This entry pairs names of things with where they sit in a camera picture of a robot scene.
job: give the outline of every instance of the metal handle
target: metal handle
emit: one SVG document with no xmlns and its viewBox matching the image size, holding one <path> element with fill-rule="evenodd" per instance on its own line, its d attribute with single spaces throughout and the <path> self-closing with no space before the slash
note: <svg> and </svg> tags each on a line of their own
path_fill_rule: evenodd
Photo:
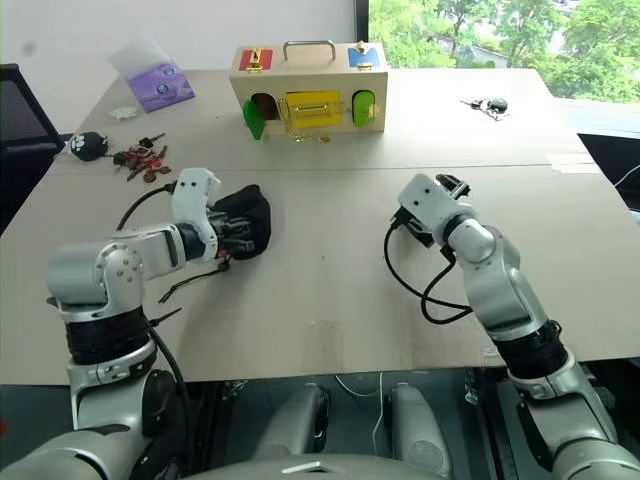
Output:
<svg viewBox="0 0 640 480">
<path fill-rule="evenodd" d="M 284 53 L 285 61 L 289 60 L 289 56 L 287 55 L 287 47 L 298 47 L 301 45 L 328 45 L 329 47 L 331 47 L 331 55 L 333 55 L 333 59 L 336 59 L 336 44 L 331 40 L 304 40 L 284 43 L 284 45 L 282 46 L 282 52 Z"/>
</svg>

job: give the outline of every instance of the wooden lock box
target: wooden lock box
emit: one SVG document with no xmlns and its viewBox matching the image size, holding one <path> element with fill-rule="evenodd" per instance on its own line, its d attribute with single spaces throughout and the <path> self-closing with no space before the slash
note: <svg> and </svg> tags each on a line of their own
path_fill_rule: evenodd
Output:
<svg viewBox="0 0 640 480">
<path fill-rule="evenodd" d="M 256 140 L 328 141 L 333 133 L 384 130 L 387 76 L 382 44 L 321 40 L 241 47 L 229 80 Z"/>
</svg>

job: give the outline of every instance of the white table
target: white table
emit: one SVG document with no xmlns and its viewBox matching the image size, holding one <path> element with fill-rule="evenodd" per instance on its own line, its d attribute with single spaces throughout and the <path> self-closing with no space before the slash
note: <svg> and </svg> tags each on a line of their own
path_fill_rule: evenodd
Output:
<svg viewBox="0 0 640 480">
<path fill-rule="evenodd" d="M 223 194 L 257 183 L 271 203 L 273 233 L 261 256 L 163 305 L 156 301 L 171 284 L 208 268 L 148 284 L 149 317 L 184 307 L 159 331 L 188 380 L 501 364 L 473 316 L 428 324 L 386 270 L 388 219 L 418 172 L 472 185 L 481 220 L 519 248 L 524 273 L 580 360 L 640 355 L 640 229 L 602 174 L 563 173 L 594 167 L 535 72 L 392 71 L 385 133 L 326 145 L 254 142 L 224 72 L 189 78 L 195 99 L 122 123 L 107 115 L 133 104 L 117 81 L 79 130 L 108 135 L 113 151 L 165 131 L 176 173 L 205 166 L 222 179 Z M 425 93 L 414 99 L 417 86 Z M 496 123 L 458 102 L 492 95 L 510 101 L 511 118 Z M 61 245 L 108 238 L 151 188 L 124 177 L 108 159 L 61 155 L 3 235 L 0 382 L 67 383 L 64 326 L 44 302 L 46 263 Z M 168 197 L 145 203 L 131 224 L 156 221 L 171 221 Z M 392 239 L 391 255 L 416 286 L 444 265 L 406 232 Z M 439 293 L 464 301 L 460 272 Z"/>
</svg>

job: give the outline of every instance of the black cable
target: black cable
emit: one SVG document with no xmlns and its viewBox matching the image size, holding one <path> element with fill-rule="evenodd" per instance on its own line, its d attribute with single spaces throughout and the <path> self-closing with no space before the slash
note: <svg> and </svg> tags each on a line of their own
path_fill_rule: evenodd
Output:
<svg viewBox="0 0 640 480">
<path fill-rule="evenodd" d="M 433 324 L 446 325 L 448 323 L 455 322 L 456 320 L 460 320 L 462 317 L 465 317 L 469 315 L 471 312 L 473 312 L 471 307 L 467 306 L 460 313 L 457 313 L 449 318 L 439 319 L 439 318 L 433 318 L 427 311 L 427 301 L 431 301 L 429 299 L 429 293 L 438 284 L 438 282 L 442 280 L 445 277 L 445 275 L 453 269 L 455 264 L 456 264 L 455 259 L 450 260 L 449 265 L 447 265 L 438 275 L 435 276 L 433 280 L 431 280 L 431 283 L 429 283 L 424 293 L 420 297 L 420 310 L 422 310 L 422 315 L 424 315 L 424 318 L 426 318 L 429 322 Z"/>
<path fill-rule="evenodd" d="M 183 285 L 186 285 L 189 282 L 192 282 L 193 280 L 197 280 L 198 278 L 202 278 L 202 277 L 209 277 L 209 276 L 215 275 L 217 273 L 226 272 L 227 270 L 229 270 L 229 260 L 228 259 L 224 260 L 218 266 L 218 268 L 216 270 L 212 270 L 212 271 L 207 272 L 207 273 L 201 273 L 200 275 L 194 275 L 193 277 L 185 278 L 184 280 L 172 285 L 171 288 L 169 290 L 167 290 L 167 293 L 165 293 L 162 297 L 160 297 L 160 300 L 158 300 L 158 303 L 165 303 L 167 300 L 169 300 L 169 297 L 171 297 L 171 295 L 173 295 L 173 293 L 177 289 L 179 289 Z"/>
<path fill-rule="evenodd" d="M 178 385 L 178 391 L 180 392 L 180 396 L 182 397 L 182 408 L 184 415 L 184 423 L 185 423 L 185 436 L 186 444 L 187 444 L 187 455 L 186 455 L 186 473 L 191 473 L 191 467 L 193 465 L 194 459 L 194 443 L 193 436 L 191 435 L 191 420 L 189 415 L 189 392 L 187 391 L 187 384 L 184 381 L 184 377 L 182 376 L 182 371 L 178 366 L 178 362 L 171 354 L 169 347 L 164 343 L 158 332 L 156 332 L 155 328 L 151 326 L 151 323 L 147 320 L 147 325 L 149 326 L 149 335 L 153 338 L 153 341 L 156 342 L 158 348 L 164 355 L 164 358 L 167 359 L 167 363 L 173 372 L 173 376 L 176 377 L 176 384 Z"/>
<path fill-rule="evenodd" d="M 387 268 L 391 272 L 391 275 L 393 275 L 393 278 L 395 278 L 400 285 L 402 285 L 404 288 L 409 290 L 416 297 L 422 298 L 424 294 L 422 292 L 419 292 L 415 288 L 413 288 L 407 282 L 405 282 L 400 277 L 400 275 L 398 275 L 398 273 L 395 271 L 395 269 L 393 268 L 393 265 L 391 265 L 391 260 L 389 259 L 389 239 L 391 238 L 391 234 L 395 230 L 394 226 L 395 225 L 391 225 L 389 227 L 389 230 L 387 230 L 386 235 L 384 236 L 384 261 L 387 264 Z M 442 305 L 443 307 L 457 308 L 459 310 L 466 310 L 469 308 L 468 305 L 460 305 L 458 303 L 445 302 L 444 300 L 438 300 L 437 298 L 432 298 L 432 297 L 427 297 L 427 300 L 430 301 L 431 303 L 435 303 L 436 305 Z"/>
<path fill-rule="evenodd" d="M 181 308 L 176 308 L 172 312 L 166 313 L 166 314 L 162 315 L 161 317 L 153 318 L 153 319 L 149 320 L 149 325 L 151 325 L 152 327 L 157 327 L 162 322 L 164 322 L 167 318 L 173 317 L 180 310 L 182 310 L 182 307 Z"/>
<path fill-rule="evenodd" d="M 156 188 L 154 190 L 151 190 L 150 192 L 145 193 L 138 200 L 136 200 L 133 203 L 133 205 L 131 205 L 129 207 L 129 209 L 125 212 L 125 214 L 123 215 L 122 219 L 120 220 L 120 223 L 118 223 L 118 226 L 116 227 L 116 231 L 120 231 L 120 230 L 122 230 L 124 228 L 125 224 L 127 223 L 127 220 L 129 220 L 129 217 L 131 217 L 131 215 L 133 215 L 133 212 L 136 210 L 136 208 L 138 208 L 140 205 L 142 205 L 142 203 L 144 203 L 146 200 L 148 200 L 149 198 L 153 197 L 154 195 L 157 195 L 157 194 L 162 193 L 162 192 L 173 193 L 175 188 L 176 188 L 176 182 L 172 182 L 172 183 L 167 183 L 166 185 L 163 185 L 162 187 Z"/>
</svg>

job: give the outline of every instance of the white cable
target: white cable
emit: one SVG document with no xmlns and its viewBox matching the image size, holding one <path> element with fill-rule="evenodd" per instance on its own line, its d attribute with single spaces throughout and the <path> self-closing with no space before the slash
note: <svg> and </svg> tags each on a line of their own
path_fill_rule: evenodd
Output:
<svg viewBox="0 0 640 480">
<path fill-rule="evenodd" d="M 378 431 L 378 427 L 380 427 L 380 423 L 382 422 L 382 414 L 383 414 L 383 399 L 382 399 L 382 372 L 380 372 L 380 381 L 378 385 L 378 391 L 380 392 L 380 415 L 378 416 L 378 421 L 376 422 L 375 427 L 373 427 L 373 431 L 371 432 L 371 441 L 373 442 L 373 453 L 378 455 L 378 446 L 376 445 L 376 432 Z"/>
<path fill-rule="evenodd" d="M 338 375 L 334 375 L 336 381 L 340 384 L 340 386 L 342 388 L 344 388 L 347 392 L 349 392 L 351 395 L 354 395 L 356 397 L 373 397 L 376 393 L 378 393 L 378 390 L 376 390 L 375 392 L 371 392 L 371 393 L 358 393 L 358 392 L 354 392 L 353 390 L 351 390 L 349 387 L 347 387 L 344 382 L 342 381 L 342 379 L 338 376 Z"/>
<path fill-rule="evenodd" d="M 618 180 L 616 183 L 614 183 L 613 186 L 617 188 L 618 185 L 620 185 L 622 182 L 624 182 L 629 175 L 631 175 L 633 172 L 635 172 L 638 169 L 640 169 L 640 165 L 636 165 L 631 170 L 629 170 L 627 173 L 625 173 L 624 177 L 622 177 L 620 180 Z"/>
</svg>

